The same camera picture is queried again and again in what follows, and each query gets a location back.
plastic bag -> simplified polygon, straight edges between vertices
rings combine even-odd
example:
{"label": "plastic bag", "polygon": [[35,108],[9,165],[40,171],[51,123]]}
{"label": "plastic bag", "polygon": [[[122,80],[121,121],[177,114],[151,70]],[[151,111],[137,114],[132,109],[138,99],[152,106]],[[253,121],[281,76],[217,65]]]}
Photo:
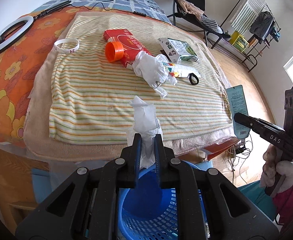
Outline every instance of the plastic bag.
{"label": "plastic bag", "polygon": [[156,134],[161,134],[163,139],[160,121],[156,115],[156,107],[154,104],[144,102],[138,96],[135,96],[130,105],[134,108],[134,125],[127,130],[128,146],[133,144],[136,133],[141,134],[140,168],[149,168],[155,163],[154,137]]}
{"label": "plastic bag", "polygon": [[159,54],[153,57],[145,51],[140,51],[133,62],[134,73],[138,77],[144,78],[150,87],[163,99],[168,93],[160,86],[167,80],[172,85],[178,81],[175,77],[169,75],[168,69],[163,65],[163,62],[168,62],[168,59]]}

drying rack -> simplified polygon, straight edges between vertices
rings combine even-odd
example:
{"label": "drying rack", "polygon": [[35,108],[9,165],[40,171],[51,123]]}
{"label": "drying rack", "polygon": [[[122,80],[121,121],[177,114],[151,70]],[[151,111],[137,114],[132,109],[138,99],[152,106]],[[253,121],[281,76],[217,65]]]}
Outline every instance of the drying rack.
{"label": "drying rack", "polygon": [[[224,23],[228,20],[228,18],[231,16],[231,14],[233,13],[233,11],[236,9],[236,7],[239,5],[239,3],[241,2],[241,0],[239,0],[237,2],[237,4],[234,6],[234,8],[231,10],[231,12],[228,14],[228,16],[225,18],[225,20],[222,22],[222,24],[220,25],[221,27],[224,25]],[[277,23],[274,15],[272,14],[272,11],[270,10],[268,4],[266,3],[266,6],[262,9],[263,10],[268,10],[274,21],[275,21],[275,26],[277,28],[277,31],[280,32],[281,28],[279,26],[279,24]],[[270,40],[268,40],[268,37],[266,38],[266,40],[268,41],[268,43],[270,44],[274,38],[273,37],[269,37]],[[219,44],[220,41],[223,41],[225,44],[231,46],[234,50],[237,50],[237,52],[239,54],[241,54],[244,59],[241,59],[240,57],[238,57],[237,55],[235,55],[234,53],[232,53],[230,50],[227,50],[225,47],[223,47],[221,44]],[[217,39],[215,42],[213,40],[211,40],[210,38],[208,38],[208,41],[210,42],[210,44],[212,45],[211,49],[217,48],[218,50],[222,51],[223,53],[227,54],[228,56],[232,57],[233,59],[235,59],[236,61],[238,61],[239,63],[241,63],[244,67],[247,68],[248,72],[251,72],[251,70],[253,70],[257,65],[258,65],[258,60],[257,58],[260,56],[262,57],[262,53],[266,48],[269,48],[269,46],[266,44],[264,46],[263,49],[261,49],[260,51],[256,48],[256,46],[258,46],[258,42],[253,45],[251,47],[251,49],[246,53],[246,52],[241,52],[239,51],[237,48],[235,48],[231,43],[229,43],[227,40],[225,40],[224,38],[219,38]],[[246,61],[249,61],[253,67],[249,68],[248,65],[246,64]]]}

white wristband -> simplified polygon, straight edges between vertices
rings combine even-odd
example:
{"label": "white wristband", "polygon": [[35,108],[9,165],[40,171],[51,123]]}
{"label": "white wristband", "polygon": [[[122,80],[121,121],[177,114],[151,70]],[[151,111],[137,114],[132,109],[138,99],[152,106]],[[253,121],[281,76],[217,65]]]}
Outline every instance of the white wristband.
{"label": "white wristband", "polygon": [[[76,46],[72,49],[61,49],[60,47],[58,47],[59,44],[66,43],[66,42],[76,43]],[[55,50],[57,50],[58,52],[61,52],[61,53],[66,53],[66,54],[76,52],[79,49],[79,47],[80,47],[80,42],[78,39],[61,39],[61,40],[56,41],[54,43]]]}

orange bottle cap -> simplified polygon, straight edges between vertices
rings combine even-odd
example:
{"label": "orange bottle cap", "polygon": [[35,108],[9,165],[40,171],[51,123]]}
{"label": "orange bottle cap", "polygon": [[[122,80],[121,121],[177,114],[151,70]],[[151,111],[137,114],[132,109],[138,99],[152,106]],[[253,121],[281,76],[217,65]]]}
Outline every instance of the orange bottle cap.
{"label": "orange bottle cap", "polygon": [[108,42],[105,46],[105,56],[108,62],[115,62],[123,58],[124,48],[121,42]]}

hand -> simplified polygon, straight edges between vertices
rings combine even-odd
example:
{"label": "hand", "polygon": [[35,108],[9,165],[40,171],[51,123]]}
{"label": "hand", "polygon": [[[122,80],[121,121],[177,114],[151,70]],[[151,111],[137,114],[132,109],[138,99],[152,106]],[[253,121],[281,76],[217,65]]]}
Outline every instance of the hand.
{"label": "hand", "polygon": [[293,162],[281,161],[276,164],[277,150],[272,144],[269,145],[267,151],[263,154],[266,163],[263,166],[263,173],[260,179],[260,187],[271,187],[275,182],[275,175],[285,175],[286,178],[280,187],[278,193],[284,192],[293,186]]}

